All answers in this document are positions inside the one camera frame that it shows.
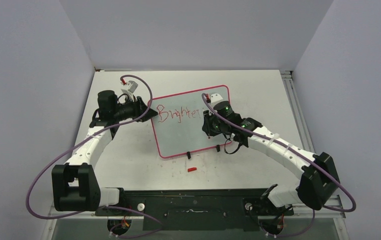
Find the pink framed whiteboard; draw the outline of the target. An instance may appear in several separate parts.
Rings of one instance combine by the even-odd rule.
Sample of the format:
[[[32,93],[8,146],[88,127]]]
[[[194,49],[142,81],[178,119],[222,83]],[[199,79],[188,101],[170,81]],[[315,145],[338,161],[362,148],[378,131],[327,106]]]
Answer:
[[[151,124],[161,158],[174,158],[224,144],[221,135],[208,137],[202,130],[203,113],[208,109],[202,94],[218,94],[224,100],[230,98],[228,86],[222,84],[152,100],[151,109],[157,112],[157,116],[151,119]]]

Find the red marker cap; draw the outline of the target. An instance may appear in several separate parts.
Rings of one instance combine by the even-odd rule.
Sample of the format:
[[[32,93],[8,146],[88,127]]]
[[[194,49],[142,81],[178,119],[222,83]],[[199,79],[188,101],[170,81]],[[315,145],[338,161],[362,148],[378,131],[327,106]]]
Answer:
[[[196,167],[191,167],[191,168],[187,169],[187,172],[190,173],[190,172],[193,172],[193,171],[196,171],[196,170],[197,170]]]

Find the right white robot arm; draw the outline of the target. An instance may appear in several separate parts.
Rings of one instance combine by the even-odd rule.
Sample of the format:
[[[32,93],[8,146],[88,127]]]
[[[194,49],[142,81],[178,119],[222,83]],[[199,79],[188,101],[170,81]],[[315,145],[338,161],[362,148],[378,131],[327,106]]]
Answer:
[[[267,214],[296,203],[318,211],[325,207],[340,183],[334,160],[329,154],[317,155],[285,141],[259,121],[251,117],[242,118],[227,100],[217,103],[213,110],[203,112],[202,131],[209,137],[223,135],[240,147],[259,151],[299,179],[294,188],[274,186],[267,193],[261,200],[261,207]]]

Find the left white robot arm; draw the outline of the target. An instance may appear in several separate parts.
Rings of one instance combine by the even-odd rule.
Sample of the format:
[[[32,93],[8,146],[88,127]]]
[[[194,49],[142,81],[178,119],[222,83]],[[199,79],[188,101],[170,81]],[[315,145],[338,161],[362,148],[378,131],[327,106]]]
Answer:
[[[119,123],[128,119],[146,122],[158,115],[140,96],[123,93],[119,102],[113,90],[97,95],[95,110],[86,135],[86,142],[64,163],[51,171],[54,207],[59,212],[95,211],[107,206],[114,215],[122,215],[128,208],[120,197],[119,188],[99,186],[94,167],[106,146],[114,139]]]

